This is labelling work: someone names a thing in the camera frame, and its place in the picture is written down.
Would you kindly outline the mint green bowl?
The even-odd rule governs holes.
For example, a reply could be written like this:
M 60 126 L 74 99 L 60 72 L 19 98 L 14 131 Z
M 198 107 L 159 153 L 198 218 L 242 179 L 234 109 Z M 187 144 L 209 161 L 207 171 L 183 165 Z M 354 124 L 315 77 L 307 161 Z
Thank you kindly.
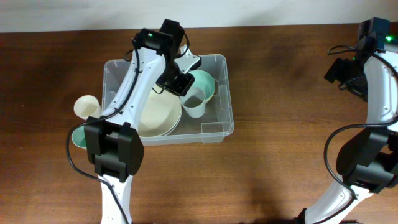
M 208 103 L 215 94 L 215 80 L 208 72 L 203 70 L 192 70 L 190 74 L 195 79 L 192 87 L 203 90 L 205 92 L 205 103 Z

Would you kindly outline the grey cup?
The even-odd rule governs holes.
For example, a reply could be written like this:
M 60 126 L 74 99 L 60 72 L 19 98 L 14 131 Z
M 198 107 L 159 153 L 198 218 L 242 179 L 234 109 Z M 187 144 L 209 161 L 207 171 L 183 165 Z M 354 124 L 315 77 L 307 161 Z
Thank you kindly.
M 205 114 L 205 92 L 200 88 L 191 87 L 180 103 L 191 118 L 200 118 Z

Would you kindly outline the beige plate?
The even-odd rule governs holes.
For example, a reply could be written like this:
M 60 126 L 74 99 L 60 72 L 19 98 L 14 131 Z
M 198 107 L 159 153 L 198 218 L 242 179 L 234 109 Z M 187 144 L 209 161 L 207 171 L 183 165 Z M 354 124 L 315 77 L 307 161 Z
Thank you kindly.
M 140 137 L 165 135 L 179 122 L 181 115 L 178 96 L 165 90 L 161 94 L 152 90 L 139 120 L 138 133 Z

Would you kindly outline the cream cup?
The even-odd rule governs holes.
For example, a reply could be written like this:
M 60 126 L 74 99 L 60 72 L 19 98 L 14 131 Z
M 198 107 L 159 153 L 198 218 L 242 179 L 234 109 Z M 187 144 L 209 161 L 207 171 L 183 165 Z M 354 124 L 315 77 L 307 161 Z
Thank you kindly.
M 76 100 L 73 106 L 74 113 L 81 119 L 87 120 L 88 117 L 99 118 L 101 116 L 101 106 L 96 97 L 84 95 Z

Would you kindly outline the green cup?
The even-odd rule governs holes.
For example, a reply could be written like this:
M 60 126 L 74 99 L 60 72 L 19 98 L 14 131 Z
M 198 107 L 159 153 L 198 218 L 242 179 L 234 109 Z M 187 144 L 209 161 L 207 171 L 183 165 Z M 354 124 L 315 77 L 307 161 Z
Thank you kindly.
M 80 126 L 72 132 L 72 142 L 75 146 L 86 149 L 85 131 L 83 126 Z

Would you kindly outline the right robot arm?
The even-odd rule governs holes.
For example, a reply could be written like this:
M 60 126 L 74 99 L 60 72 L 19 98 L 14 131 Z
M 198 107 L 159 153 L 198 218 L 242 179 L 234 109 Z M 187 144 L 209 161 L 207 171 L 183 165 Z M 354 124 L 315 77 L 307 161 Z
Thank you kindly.
M 367 120 L 330 134 L 323 160 L 333 182 L 294 223 L 345 223 L 364 199 L 397 186 L 397 37 L 390 22 L 363 21 L 355 46 L 328 50 L 330 55 L 346 52 L 353 52 L 353 59 L 336 59 L 324 78 L 367 102 Z

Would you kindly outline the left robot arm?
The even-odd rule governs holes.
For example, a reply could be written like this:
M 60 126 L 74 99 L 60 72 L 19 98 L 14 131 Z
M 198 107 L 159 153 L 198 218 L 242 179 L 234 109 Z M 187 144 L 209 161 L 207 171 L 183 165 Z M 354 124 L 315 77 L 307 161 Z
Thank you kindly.
M 139 120 L 154 86 L 175 96 L 185 96 L 193 85 L 190 69 L 201 58 L 183 66 L 178 50 L 185 31 L 179 22 L 165 19 L 160 30 L 143 28 L 132 39 L 129 68 L 119 90 L 99 118 L 84 124 L 88 160 L 94 180 L 102 186 L 102 223 L 131 223 L 130 193 L 134 175 L 144 157 Z

